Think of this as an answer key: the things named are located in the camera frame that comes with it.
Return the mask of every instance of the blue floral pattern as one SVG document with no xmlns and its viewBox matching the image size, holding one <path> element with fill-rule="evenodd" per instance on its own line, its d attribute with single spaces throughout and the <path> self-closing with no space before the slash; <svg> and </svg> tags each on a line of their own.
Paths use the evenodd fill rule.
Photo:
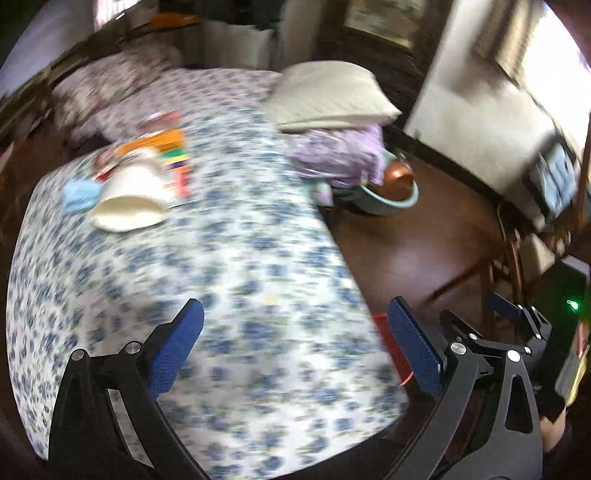
<svg viewBox="0 0 591 480">
<path fill-rule="evenodd" d="M 191 297 L 205 327 L 158 402 L 213 479 L 284 475 L 381 431 L 406 394 L 281 135 L 247 109 L 195 111 L 184 127 L 192 201 L 156 228 L 106 233 L 61 211 L 63 186 L 91 175 L 92 155 L 35 188 L 7 302 L 12 386 L 35 451 L 47 458 L 72 350 L 114 353 Z M 148 462 L 112 400 L 132 453 Z"/>
</svg>

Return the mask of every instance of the purple floral cloth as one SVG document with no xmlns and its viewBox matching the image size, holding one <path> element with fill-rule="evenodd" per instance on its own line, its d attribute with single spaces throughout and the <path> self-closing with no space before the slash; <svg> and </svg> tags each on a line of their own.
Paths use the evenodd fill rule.
<svg viewBox="0 0 591 480">
<path fill-rule="evenodd" d="M 286 135 L 289 157 L 302 178 L 325 179 L 333 187 L 351 188 L 369 180 L 384 182 L 382 128 L 310 130 Z"/>
</svg>

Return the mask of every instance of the wooden floor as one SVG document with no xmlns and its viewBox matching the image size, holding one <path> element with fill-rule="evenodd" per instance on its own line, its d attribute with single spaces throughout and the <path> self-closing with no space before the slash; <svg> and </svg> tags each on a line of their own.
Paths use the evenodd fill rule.
<svg viewBox="0 0 591 480">
<path fill-rule="evenodd" d="M 418 203 L 389 216 L 345 212 L 335 237 L 372 313 L 384 312 L 402 295 L 418 307 L 448 282 L 502 242 L 492 206 L 470 188 L 434 167 L 415 160 Z M 450 309 L 478 325 L 477 278 L 451 291 L 423 316 Z"/>
</svg>

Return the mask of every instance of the dark wooden furniture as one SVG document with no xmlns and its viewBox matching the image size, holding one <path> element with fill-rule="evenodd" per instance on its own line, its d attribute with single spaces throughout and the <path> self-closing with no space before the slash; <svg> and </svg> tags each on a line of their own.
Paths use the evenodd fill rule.
<svg viewBox="0 0 591 480">
<path fill-rule="evenodd" d="M 372 71 L 384 93 L 402 111 L 394 124 L 401 128 L 417 101 L 435 56 L 452 0 L 428 0 L 410 48 L 347 27 L 349 2 L 328 0 L 314 59 L 350 61 Z"/>
</svg>

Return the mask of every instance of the white pillow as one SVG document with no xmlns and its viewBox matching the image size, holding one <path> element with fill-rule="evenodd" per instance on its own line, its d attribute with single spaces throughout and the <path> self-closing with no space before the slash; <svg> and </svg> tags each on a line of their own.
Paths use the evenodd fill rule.
<svg viewBox="0 0 591 480">
<path fill-rule="evenodd" d="M 285 69 L 262 110 L 281 132 L 385 125 L 401 113 L 373 73 L 345 61 L 311 61 Z"/>
</svg>

